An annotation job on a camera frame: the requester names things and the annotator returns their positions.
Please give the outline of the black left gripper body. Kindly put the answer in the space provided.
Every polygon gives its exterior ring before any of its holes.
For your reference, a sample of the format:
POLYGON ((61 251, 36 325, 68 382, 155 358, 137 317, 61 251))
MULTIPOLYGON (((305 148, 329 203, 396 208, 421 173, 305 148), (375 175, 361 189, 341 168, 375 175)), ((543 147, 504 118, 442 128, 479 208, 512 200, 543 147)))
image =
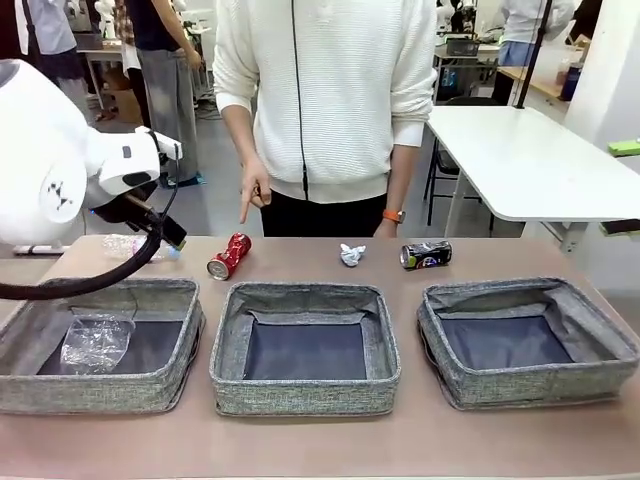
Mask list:
POLYGON ((93 212, 107 223, 125 224, 134 232, 149 233, 158 230, 162 220, 161 214, 147 203, 157 187, 156 182, 135 187, 94 208, 93 212))

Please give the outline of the person's right hand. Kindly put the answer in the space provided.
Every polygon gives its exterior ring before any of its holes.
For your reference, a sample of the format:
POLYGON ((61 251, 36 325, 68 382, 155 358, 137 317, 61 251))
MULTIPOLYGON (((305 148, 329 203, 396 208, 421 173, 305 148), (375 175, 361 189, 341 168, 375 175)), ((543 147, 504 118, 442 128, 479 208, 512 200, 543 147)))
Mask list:
POLYGON ((261 209, 271 203, 270 177, 257 157, 242 161, 240 223, 248 217, 249 207, 261 209))

